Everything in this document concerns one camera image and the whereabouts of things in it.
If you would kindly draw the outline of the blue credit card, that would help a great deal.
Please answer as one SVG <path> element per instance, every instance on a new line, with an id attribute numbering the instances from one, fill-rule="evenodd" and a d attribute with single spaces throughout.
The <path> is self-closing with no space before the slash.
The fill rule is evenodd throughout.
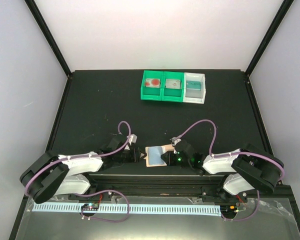
<path id="1" fill-rule="evenodd" d="M 161 146 L 151 146 L 148 148 L 148 164 L 150 166 L 161 166 L 165 165 L 165 161 L 162 160 L 161 155 L 164 153 Z"/>

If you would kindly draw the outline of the beige card holder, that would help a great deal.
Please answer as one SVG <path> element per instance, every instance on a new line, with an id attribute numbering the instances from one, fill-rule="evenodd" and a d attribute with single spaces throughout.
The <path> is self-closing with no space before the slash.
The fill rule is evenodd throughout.
<path id="1" fill-rule="evenodd" d="M 166 164 L 165 165 L 156 165 L 156 166 L 150 166 L 149 165 L 149 162 L 148 162 L 148 148 L 151 147 L 151 146 L 147 146 L 145 148 L 145 152 L 147 153 L 147 161 L 146 161 L 146 166 L 149 168 L 149 167 L 163 167 L 163 166 L 167 166 Z M 172 145 L 172 144 L 167 144 L 167 145 L 162 145 L 162 146 L 158 146 L 158 147 L 162 147 L 163 149 L 163 153 L 167 153 L 167 152 L 173 152 L 175 150 L 175 147 Z"/>

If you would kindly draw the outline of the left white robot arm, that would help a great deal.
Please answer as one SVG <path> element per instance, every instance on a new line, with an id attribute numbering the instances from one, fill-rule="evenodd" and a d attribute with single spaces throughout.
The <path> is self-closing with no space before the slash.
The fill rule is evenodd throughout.
<path id="1" fill-rule="evenodd" d="M 86 173 L 105 171 L 126 163 L 138 163 L 147 156 L 136 144 L 137 136 L 115 135 L 96 151 L 78 155 L 56 154 L 49 150 L 41 155 L 20 176 L 25 193 L 42 204 L 57 195 L 78 194 L 93 199 L 98 192 Z"/>

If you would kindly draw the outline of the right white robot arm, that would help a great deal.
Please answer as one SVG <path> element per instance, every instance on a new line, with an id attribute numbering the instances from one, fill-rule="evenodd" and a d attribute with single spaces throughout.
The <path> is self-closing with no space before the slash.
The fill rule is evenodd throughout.
<path id="1" fill-rule="evenodd" d="M 203 155 L 185 140 L 177 140 L 171 150 L 159 154 L 167 166 L 189 167 L 199 176 L 221 175 L 215 187 L 203 189 L 209 198 L 229 203 L 250 190 L 271 194 L 284 177 L 284 164 L 252 144 L 226 153 Z"/>

